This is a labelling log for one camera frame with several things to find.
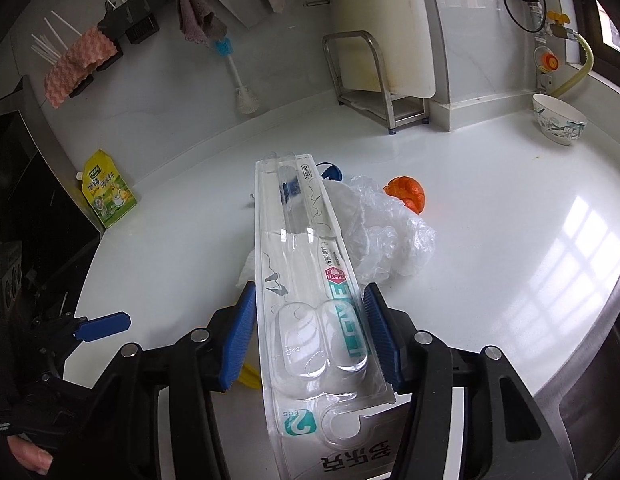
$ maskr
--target window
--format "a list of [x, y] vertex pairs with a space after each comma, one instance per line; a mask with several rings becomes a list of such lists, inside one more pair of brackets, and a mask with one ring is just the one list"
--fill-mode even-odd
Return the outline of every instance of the window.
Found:
[[[576, 29], [594, 53], [594, 70], [620, 86], [620, 34], [597, 0], [573, 0]], [[581, 62], [585, 52], [581, 49]]]

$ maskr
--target metal screw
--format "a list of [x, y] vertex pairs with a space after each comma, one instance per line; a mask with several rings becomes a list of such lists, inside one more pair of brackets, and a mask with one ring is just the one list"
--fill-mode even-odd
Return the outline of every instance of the metal screw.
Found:
[[121, 349], [121, 355], [123, 357], [134, 357], [136, 355], [136, 352], [138, 351], [138, 346], [136, 346], [134, 343], [128, 343]]
[[202, 343], [203, 341], [207, 341], [210, 333], [205, 328], [197, 328], [190, 334], [190, 339], [195, 343]]
[[414, 340], [422, 345], [429, 345], [432, 343], [432, 334], [430, 332], [417, 332], [414, 335]]
[[485, 354], [494, 361], [498, 361], [503, 355], [501, 350], [496, 348], [496, 346], [488, 346], [488, 348], [485, 349]]

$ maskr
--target yellow and green package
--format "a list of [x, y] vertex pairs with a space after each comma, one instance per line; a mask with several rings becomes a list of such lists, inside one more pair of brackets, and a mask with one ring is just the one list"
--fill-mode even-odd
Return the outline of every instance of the yellow and green package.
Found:
[[106, 229], [136, 205], [132, 191], [103, 150], [90, 157], [77, 178], [83, 182], [83, 194]]

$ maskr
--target crumpled plastic bag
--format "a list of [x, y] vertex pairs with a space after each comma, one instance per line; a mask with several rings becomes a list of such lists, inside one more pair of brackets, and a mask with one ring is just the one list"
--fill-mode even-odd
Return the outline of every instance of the crumpled plastic bag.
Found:
[[361, 285], [391, 274], [411, 276], [429, 261], [437, 232], [374, 180], [356, 176], [323, 184]]

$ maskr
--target white countertop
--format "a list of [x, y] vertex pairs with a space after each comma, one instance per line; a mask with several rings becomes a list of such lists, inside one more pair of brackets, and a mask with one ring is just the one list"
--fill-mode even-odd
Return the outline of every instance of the white countertop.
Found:
[[[67, 380], [92, 386], [126, 342], [172, 344], [234, 303], [254, 241], [254, 164], [272, 151], [312, 153], [381, 184], [420, 181], [437, 249], [420, 274], [381, 284], [388, 305], [451, 347], [499, 346], [532, 393], [570, 357], [618, 279], [620, 146], [595, 126], [570, 147], [546, 139], [528, 112], [388, 136], [334, 106], [204, 160], [106, 232], [77, 315], [124, 310], [132, 326], [82, 344]], [[258, 365], [254, 339], [248, 361]], [[278, 478], [261, 393], [236, 384], [215, 407], [232, 479]]]

